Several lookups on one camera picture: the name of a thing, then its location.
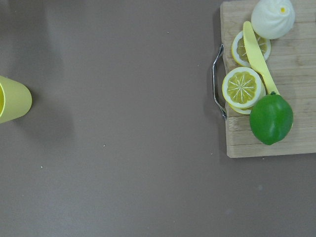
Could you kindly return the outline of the yellow lemon slice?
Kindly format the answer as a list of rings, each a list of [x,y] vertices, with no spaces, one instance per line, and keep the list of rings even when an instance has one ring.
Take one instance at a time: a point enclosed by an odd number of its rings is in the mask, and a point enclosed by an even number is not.
[[[227,104],[237,113],[248,115],[266,95],[260,76],[249,67],[237,67],[224,77],[222,93]]]

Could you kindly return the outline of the yellow plastic knife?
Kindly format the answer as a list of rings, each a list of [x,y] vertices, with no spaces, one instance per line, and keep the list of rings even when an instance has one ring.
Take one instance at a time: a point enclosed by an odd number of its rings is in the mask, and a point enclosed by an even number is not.
[[[249,21],[245,21],[243,24],[243,41],[249,64],[254,71],[262,76],[267,93],[271,94],[274,92],[275,94],[280,94],[261,52],[251,22]]]

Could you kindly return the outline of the green lime toy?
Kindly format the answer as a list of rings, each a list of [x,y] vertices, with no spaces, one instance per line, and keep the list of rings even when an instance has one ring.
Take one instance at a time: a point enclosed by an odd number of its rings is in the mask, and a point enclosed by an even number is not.
[[[249,117],[254,136],[265,145],[283,140],[293,126],[293,110],[279,94],[272,92],[260,99]]]

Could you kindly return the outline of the wooden cutting board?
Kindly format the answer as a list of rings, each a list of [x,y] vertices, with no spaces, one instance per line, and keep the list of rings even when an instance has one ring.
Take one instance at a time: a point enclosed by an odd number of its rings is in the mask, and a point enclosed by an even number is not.
[[[293,110],[293,126],[281,141],[260,142],[249,117],[227,109],[226,147],[230,158],[308,154],[316,151],[316,3],[294,0],[293,28],[272,40],[266,61],[278,91]]]

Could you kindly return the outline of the white garlic bulb toy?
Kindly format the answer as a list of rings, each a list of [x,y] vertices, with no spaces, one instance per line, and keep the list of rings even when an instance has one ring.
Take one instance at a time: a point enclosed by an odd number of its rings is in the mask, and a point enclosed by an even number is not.
[[[260,0],[251,14],[255,33],[269,40],[286,35],[294,22],[295,10],[289,0]]]

